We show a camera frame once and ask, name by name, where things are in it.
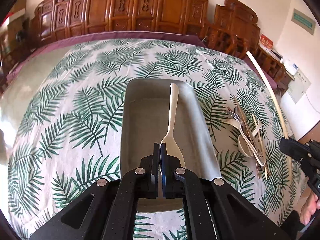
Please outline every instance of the human hand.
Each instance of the human hand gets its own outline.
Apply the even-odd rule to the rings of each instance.
[[[320,199],[313,192],[307,198],[307,201],[302,206],[300,213],[300,222],[305,226],[310,222],[311,216],[320,209]]]

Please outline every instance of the cable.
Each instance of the cable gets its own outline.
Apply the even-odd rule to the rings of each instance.
[[[306,94],[306,97],[307,97],[310,105],[312,106],[313,110],[315,110],[318,114],[320,114],[320,111],[318,111],[317,109],[315,109],[315,107],[313,106],[313,104],[311,104],[310,99],[308,98],[307,92],[306,92],[305,94]]]

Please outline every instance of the slotted spatula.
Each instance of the slotted spatula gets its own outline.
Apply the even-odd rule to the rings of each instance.
[[[175,83],[171,83],[168,132],[166,136],[162,139],[161,144],[165,143],[165,146],[167,148],[167,154],[179,158],[181,167],[185,168],[186,165],[184,163],[182,152],[180,151],[178,145],[176,144],[173,138],[173,128],[174,128],[174,121],[176,119],[178,96],[179,96],[178,86]]]

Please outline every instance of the metal bolt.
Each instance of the metal bolt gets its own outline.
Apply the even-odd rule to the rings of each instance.
[[[99,186],[99,187],[103,187],[103,186],[105,186],[106,184],[107,184],[107,180],[106,179],[98,179],[97,180],[97,185]]]
[[[214,183],[217,185],[217,186],[222,186],[224,184],[224,180],[223,179],[220,179],[220,178],[217,178],[214,180]]]
[[[136,170],[134,172],[138,175],[141,175],[141,174],[145,173],[146,170],[144,168],[136,168]]]
[[[186,173],[186,170],[184,168],[176,168],[176,173],[177,174],[185,174]]]

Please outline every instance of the tray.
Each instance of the tray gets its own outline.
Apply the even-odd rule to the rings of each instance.
[[[208,128],[193,88],[185,82],[168,79],[134,79],[128,83],[121,134],[121,176],[138,167],[141,158],[152,154],[153,144],[160,143],[166,135],[171,83],[179,87],[173,135],[186,168],[203,179],[221,177]],[[139,199],[138,211],[159,212],[182,208],[182,200],[166,200],[161,190],[159,186],[159,197],[156,200]]]

